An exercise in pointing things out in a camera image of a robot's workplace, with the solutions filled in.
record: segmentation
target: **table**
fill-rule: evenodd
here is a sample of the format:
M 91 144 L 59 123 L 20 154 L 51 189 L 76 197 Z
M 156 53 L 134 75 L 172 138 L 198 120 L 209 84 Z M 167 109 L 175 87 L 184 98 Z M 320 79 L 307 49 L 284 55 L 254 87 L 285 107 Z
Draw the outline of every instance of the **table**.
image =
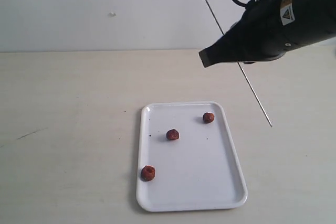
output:
M 334 223 L 336 57 L 312 46 L 204 69 L 197 50 L 0 54 L 0 223 Z M 248 187 L 232 210 L 147 213 L 140 110 L 213 100 Z

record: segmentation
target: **brown food piece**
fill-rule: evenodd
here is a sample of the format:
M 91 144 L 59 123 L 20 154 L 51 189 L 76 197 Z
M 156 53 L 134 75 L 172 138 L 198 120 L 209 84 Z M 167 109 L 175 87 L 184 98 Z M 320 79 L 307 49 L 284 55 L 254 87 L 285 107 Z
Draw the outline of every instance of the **brown food piece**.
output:
M 155 168 L 153 166 L 146 165 L 142 168 L 140 176 L 144 181 L 151 181 L 155 177 Z
M 166 137 L 168 140 L 176 140 L 179 139 L 180 134 L 176 129 L 172 129 L 167 132 Z
M 210 112 L 204 113 L 204 115 L 203 115 L 203 121 L 205 123 L 211 123 L 214 120 L 215 120 L 215 115 L 213 113 L 210 113 Z

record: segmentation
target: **tray rim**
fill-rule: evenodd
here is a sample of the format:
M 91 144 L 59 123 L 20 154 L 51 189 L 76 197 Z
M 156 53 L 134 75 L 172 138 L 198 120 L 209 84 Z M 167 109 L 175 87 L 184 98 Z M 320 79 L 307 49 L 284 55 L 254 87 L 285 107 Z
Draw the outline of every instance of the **tray rim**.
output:
M 235 164 L 236 164 L 236 167 L 237 167 L 237 170 L 238 170 L 238 173 L 239 173 L 239 178 L 240 178 L 240 182 L 242 184 L 242 188 L 243 188 L 243 191 L 244 191 L 244 194 L 241 198 L 241 200 L 235 202 L 235 203 L 232 203 L 232 204 L 228 204 L 227 206 L 221 206 L 219 208 L 202 208 L 202 209 L 197 209 L 197 208 L 193 208 L 193 209 L 188 209 L 188 210 L 185 210 L 185 209 L 181 209 L 181 210 L 153 210 L 150 206 L 147 206 L 146 203 L 144 203 L 142 201 L 142 198 L 140 196 L 140 193 L 139 193 L 139 163 L 140 163 L 140 159 L 141 159 L 141 155 L 140 153 L 142 152 L 142 133 L 143 133 L 143 126 L 145 124 L 145 120 L 144 120 L 144 117 L 145 117 L 145 113 L 146 113 L 146 109 L 148 107 L 151 107 L 151 106 L 158 106 L 158 105 L 163 105 L 163 106 L 167 106 L 167 105 L 172 105 L 172 106 L 176 106 L 176 105 L 197 105 L 197 104 L 203 104 L 203 105 L 209 105 L 209 104 L 213 104 L 217 107 L 220 108 L 221 110 L 221 113 L 222 113 L 222 116 L 223 116 L 223 120 L 224 120 L 224 124 L 225 124 L 225 129 L 226 129 L 226 132 L 227 132 L 227 135 L 228 135 L 228 138 L 229 138 L 229 142 L 230 142 L 230 146 L 232 148 L 232 152 L 233 152 L 233 157 L 234 157 L 234 160 L 235 160 Z M 234 142 L 233 142 L 233 139 L 232 139 L 232 136 L 231 136 L 231 132 L 230 132 L 230 129 L 229 129 L 229 126 L 228 126 L 228 122 L 227 122 L 227 119 L 226 119 L 226 115 L 225 115 L 225 112 L 224 112 L 224 109 L 223 107 L 215 102 L 215 101 L 190 101 L 190 102 L 163 102 L 163 103 L 150 103 L 146 106 L 144 106 L 141 110 L 141 119 L 140 119 L 140 135 L 139 135 L 139 151 L 138 151 L 138 165 L 137 165 L 137 181 L 136 181 L 136 200 L 138 202 L 138 204 L 140 205 L 140 207 L 142 207 L 144 210 L 148 211 L 148 212 L 174 212 L 174 211 L 199 211 L 199 210 L 224 210 L 224 209 L 233 209 L 233 208 L 237 208 L 237 207 L 240 207 L 242 206 L 246 200 L 247 200 L 247 196 L 248 196 L 248 191 L 247 191 L 247 186 L 246 186 L 246 182 L 245 182 L 245 179 L 244 179 L 244 175 L 243 175 L 243 171 L 242 171 L 242 168 L 241 168 L 241 165 L 240 165 L 240 162 L 239 162 L 239 159 L 238 159 L 238 154 L 237 154 L 237 151 L 236 151 L 236 148 L 235 148 L 235 145 L 234 145 Z

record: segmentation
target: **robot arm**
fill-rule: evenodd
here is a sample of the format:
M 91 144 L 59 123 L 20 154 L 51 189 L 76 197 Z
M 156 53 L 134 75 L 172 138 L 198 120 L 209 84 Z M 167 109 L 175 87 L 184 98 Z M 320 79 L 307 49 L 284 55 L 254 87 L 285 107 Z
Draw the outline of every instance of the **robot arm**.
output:
M 199 52 L 205 67 L 220 62 L 270 61 L 336 37 L 336 0 L 250 0 L 240 21 Z

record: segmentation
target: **white wall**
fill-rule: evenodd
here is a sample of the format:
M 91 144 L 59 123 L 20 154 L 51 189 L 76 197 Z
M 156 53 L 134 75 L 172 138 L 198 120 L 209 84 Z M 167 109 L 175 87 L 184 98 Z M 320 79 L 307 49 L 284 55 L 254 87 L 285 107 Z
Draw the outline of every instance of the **white wall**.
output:
M 243 13 L 209 1 L 224 30 Z M 0 0 L 2 52 L 203 48 L 220 36 L 203 0 Z

